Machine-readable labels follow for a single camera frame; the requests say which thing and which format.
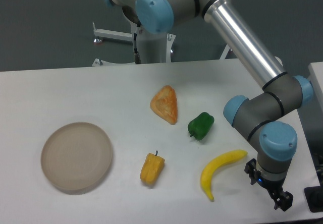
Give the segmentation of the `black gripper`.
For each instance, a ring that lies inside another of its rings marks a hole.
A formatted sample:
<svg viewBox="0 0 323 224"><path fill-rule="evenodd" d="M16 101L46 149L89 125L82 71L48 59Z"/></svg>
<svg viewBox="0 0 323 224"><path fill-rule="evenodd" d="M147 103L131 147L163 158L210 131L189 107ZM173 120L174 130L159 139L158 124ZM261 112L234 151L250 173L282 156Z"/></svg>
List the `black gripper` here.
<svg viewBox="0 0 323 224"><path fill-rule="evenodd" d="M292 206L293 195L283 190L285 172L270 173L265 170L257 170L255 158L246 163L244 171L249 175L251 185L258 183L268 191L272 200L275 202L275 210L281 209L282 211L286 211Z"/></svg>

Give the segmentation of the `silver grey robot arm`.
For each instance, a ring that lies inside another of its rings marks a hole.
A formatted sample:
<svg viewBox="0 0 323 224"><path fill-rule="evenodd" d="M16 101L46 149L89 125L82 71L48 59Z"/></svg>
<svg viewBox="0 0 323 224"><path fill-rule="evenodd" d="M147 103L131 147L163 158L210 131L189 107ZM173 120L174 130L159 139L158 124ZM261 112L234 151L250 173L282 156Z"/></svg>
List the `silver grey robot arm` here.
<svg viewBox="0 0 323 224"><path fill-rule="evenodd" d="M134 24L132 44L136 64L164 63L168 59L167 33L187 20L201 16L218 31L226 44L262 89L248 99L238 95L224 107L224 117L256 150L245 166L252 184L265 188L275 208L286 211L293 195L283 190L297 148L297 134L280 118L307 104L311 83L290 76L236 12L231 0L104 0L120 6Z"/></svg>

